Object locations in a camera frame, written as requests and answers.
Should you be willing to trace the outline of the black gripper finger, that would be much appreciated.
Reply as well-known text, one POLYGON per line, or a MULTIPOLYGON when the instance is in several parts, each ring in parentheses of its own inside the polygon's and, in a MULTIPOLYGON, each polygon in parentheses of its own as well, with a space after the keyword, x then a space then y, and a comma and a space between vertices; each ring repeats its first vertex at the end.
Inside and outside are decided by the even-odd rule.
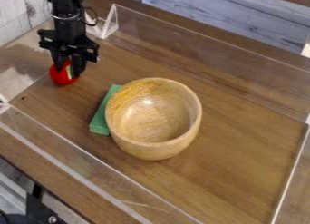
POLYGON ((58 69, 58 71, 61 71, 65 63, 70 59, 70 51, 69 50, 66 50, 66 51, 55 51, 53 53, 53 59, 54 59, 57 69, 58 69))
POLYGON ((85 55, 82 53, 75 53, 73 55, 71 59, 73 59, 73 64, 71 64, 73 76, 75 78, 78 78, 81 76, 81 74, 83 73, 85 68, 86 68, 85 55))

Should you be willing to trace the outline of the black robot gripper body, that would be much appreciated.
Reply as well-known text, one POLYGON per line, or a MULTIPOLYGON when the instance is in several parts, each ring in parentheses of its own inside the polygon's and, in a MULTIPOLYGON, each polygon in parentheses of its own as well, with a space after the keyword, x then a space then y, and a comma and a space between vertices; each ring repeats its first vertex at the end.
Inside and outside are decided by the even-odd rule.
POLYGON ((98 61, 100 45, 86 35, 85 0, 47 0, 51 3, 55 28, 41 29, 39 46, 51 53, 70 51, 70 58, 75 53, 82 53, 90 62, 98 61))

